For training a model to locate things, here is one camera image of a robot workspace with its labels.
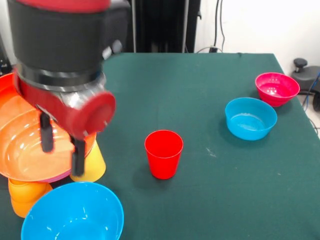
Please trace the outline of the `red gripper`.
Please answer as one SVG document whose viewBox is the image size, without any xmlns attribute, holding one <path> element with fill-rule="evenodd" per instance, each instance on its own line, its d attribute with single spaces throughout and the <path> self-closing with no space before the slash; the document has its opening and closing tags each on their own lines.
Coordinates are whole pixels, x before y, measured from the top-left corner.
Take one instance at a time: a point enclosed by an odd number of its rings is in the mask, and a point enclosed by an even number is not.
<svg viewBox="0 0 320 240">
<path fill-rule="evenodd" d="M 70 141 L 74 146 L 71 173 L 76 177 L 85 172 L 86 143 L 82 139 L 102 132 L 116 111 L 116 98 L 105 89 L 105 83 L 106 76 L 101 74 L 84 90 L 59 92 L 29 85 L 18 74 L 14 75 L 17 92 L 42 112 L 39 117 L 42 151 L 50 153 L 54 149 L 50 118 L 71 135 Z"/>
</svg>

